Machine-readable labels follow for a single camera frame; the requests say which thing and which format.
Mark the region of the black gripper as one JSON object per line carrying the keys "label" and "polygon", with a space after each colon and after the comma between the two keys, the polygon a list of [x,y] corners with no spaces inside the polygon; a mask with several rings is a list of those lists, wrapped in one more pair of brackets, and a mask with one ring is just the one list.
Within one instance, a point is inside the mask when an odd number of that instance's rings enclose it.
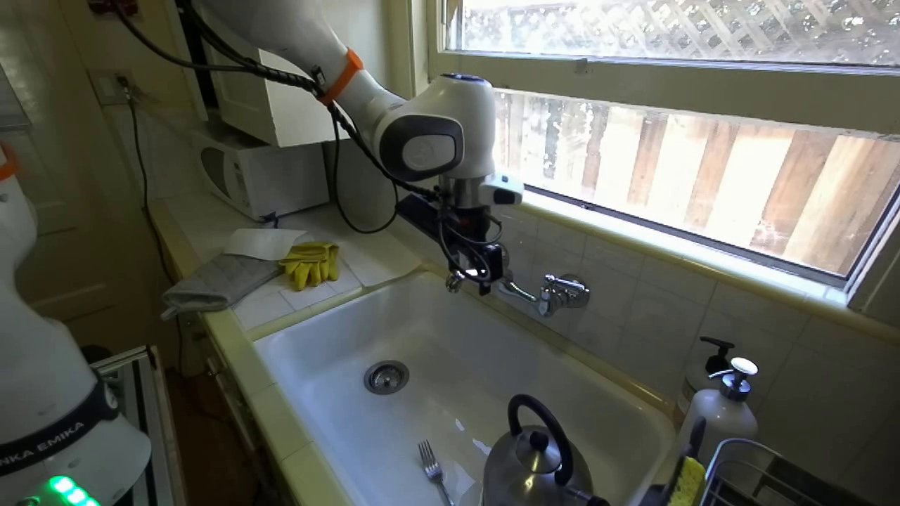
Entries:
{"label": "black gripper", "polygon": [[479,296],[489,296],[505,276],[505,246],[489,236],[496,220],[489,208],[443,206],[436,213],[436,241],[449,258],[444,286],[460,291],[464,280],[479,280]]}

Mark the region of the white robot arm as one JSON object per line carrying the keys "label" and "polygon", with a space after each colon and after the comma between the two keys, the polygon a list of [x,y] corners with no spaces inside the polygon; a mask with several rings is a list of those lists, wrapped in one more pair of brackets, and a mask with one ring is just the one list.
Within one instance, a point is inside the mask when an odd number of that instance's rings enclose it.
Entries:
{"label": "white robot arm", "polygon": [[[450,273],[488,288],[505,256],[488,239],[496,201],[496,99],[482,75],[450,72],[401,99],[335,33],[318,0],[202,0],[245,41],[291,61],[278,75],[315,95],[401,182],[440,177],[425,197]],[[108,506],[152,459],[152,439],[118,407],[66,324],[17,288],[38,245],[20,159],[0,177],[0,506]]]}

